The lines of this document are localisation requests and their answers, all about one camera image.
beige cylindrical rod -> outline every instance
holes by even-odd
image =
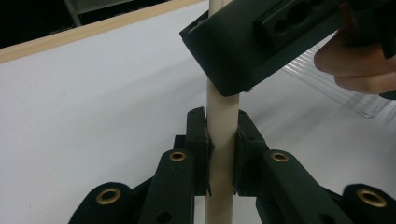
[[[230,1],[210,0],[209,16]],[[233,223],[233,158],[238,124],[239,94],[223,97],[207,81],[207,129],[215,150],[210,161],[212,196],[205,197],[206,224]]]

clear plastic tray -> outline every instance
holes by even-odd
[[[283,70],[366,118],[374,117],[389,104],[390,100],[378,95],[362,94],[338,87],[332,76],[320,72],[314,66],[314,55],[319,48],[320,46],[314,46],[309,49],[287,64]]]

brass insert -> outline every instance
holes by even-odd
[[[289,157],[288,156],[286,156],[285,154],[283,154],[283,153],[280,153],[280,152],[273,152],[273,153],[271,153],[271,157],[272,157],[272,159],[274,159],[275,161],[288,161],[289,160]]]
[[[169,155],[169,159],[171,161],[184,161],[186,160],[187,155],[184,152],[180,152],[180,151],[176,151],[171,153],[171,155]]]
[[[358,189],[356,191],[358,197],[374,207],[385,207],[387,206],[387,201],[379,194],[368,189]]]
[[[96,202],[101,205],[114,203],[121,196],[119,189],[104,189],[96,196]]]

hole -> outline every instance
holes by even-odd
[[[104,189],[98,196],[96,196],[96,202],[101,205],[107,205],[116,202],[121,196],[119,189]]]
[[[186,153],[183,152],[173,152],[171,155],[169,155],[169,159],[171,161],[184,161],[187,158]]]
[[[385,207],[387,206],[387,201],[379,194],[368,189],[358,189],[358,197],[365,203],[370,204],[374,207]]]
[[[288,13],[288,23],[292,26],[299,26],[304,23],[311,12],[311,6],[307,2],[296,4]]]
[[[289,157],[288,157],[288,156],[286,156],[285,154],[280,153],[280,152],[273,152],[273,153],[271,154],[271,157],[272,157],[275,161],[288,161],[288,160],[289,160]]]
[[[322,7],[323,6],[324,0],[311,0],[311,6],[312,7]]]
[[[320,214],[319,219],[324,224],[335,224],[334,218],[327,214]]]
[[[288,30],[288,23],[285,20],[277,21],[274,26],[274,31],[278,35],[284,35]]]
[[[170,220],[172,220],[172,216],[168,212],[161,212],[156,218],[157,223],[167,223]]]

human hand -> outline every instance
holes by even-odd
[[[347,4],[340,6],[344,27],[315,55],[318,70],[345,89],[369,94],[396,90],[396,56],[385,59],[379,43],[362,46]]]

